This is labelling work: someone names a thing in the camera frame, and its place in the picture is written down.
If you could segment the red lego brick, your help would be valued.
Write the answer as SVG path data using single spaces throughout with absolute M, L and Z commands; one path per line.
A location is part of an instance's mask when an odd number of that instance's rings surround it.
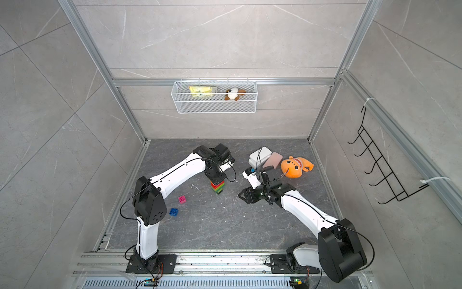
M 221 183 L 221 184 L 218 184 L 218 185 L 211 184 L 211 187 L 214 190 L 218 190 L 219 188 L 223 187 L 224 185 L 225 185 L 225 183 Z

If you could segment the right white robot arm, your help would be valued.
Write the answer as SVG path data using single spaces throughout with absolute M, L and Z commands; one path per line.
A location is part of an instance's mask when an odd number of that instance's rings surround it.
M 273 273 L 301 273 L 316 269 L 339 283 L 354 272 L 369 267 L 360 238 L 348 219 L 338 220 L 305 199 L 291 184 L 278 178 L 272 167 L 263 171 L 248 168 L 243 177 L 250 186 L 238 197 L 247 204 L 265 201 L 294 215 L 316 237 L 317 244 L 299 242 L 287 248 L 285 255 L 271 255 Z

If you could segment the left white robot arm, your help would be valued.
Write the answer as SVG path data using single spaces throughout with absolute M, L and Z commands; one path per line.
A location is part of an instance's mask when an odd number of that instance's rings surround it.
M 149 179 L 139 178 L 132 198 L 138 222 L 135 253 L 143 261 L 158 254 L 158 230 L 167 215 L 165 199 L 169 194 L 200 173 L 204 173 L 212 185 L 220 185 L 226 179 L 225 171 L 232 169 L 234 162 L 230 150 L 222 143 L 215 148 L 199 146 L 169 170 Z

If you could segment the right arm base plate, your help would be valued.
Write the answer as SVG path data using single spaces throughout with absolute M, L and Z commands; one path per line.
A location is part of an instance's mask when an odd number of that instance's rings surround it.
M 320 269 L 299 265 L 295 258 L 286 254 L 272 254 L 265 260 L 265 265 L 270 267 L 272 274 L 308 274 L 320 273 Z

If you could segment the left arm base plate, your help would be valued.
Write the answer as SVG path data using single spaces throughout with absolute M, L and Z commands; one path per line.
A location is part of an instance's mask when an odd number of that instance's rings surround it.
M 137 253 L 133 254 L 126 267 L 126 273 L 134 274 L 173 274 L 176 267 L 177 255 L 159 255 L 155 254 L 149 259 L 142 259 Z

